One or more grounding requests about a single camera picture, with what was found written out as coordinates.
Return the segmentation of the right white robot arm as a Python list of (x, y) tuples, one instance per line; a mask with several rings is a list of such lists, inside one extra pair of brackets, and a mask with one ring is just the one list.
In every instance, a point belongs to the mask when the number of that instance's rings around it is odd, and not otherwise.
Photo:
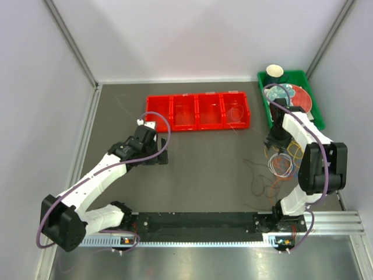
[(272, 208), (271, 225), (284, 231), (299, 222), (305, 211), (328, 194), (343, 189), (347, 177), (347, 146), (324, 136), (301, 107), (289, 107), (285, 98), (270, 102), (273, 125), (264, 144), (284, 151), (295, 141), (303, 151), (298, 184)]

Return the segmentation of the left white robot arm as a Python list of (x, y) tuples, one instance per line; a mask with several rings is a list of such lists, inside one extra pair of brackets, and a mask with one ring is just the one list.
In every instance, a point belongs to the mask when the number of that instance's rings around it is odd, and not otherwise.
[(131, 227), (130, 209), (114, 201), (90, 210), (91, 204), (117, 179), (138, 165), (165, 165), (167, 138), (158, 138), (155, 121), (137, 121), (133, 136), (113, 144), (99, 163), (75, 185), (41, 203), (37, 235), (45, 235), (66, 252), (77, 248), (89, 235), (109, 228)]

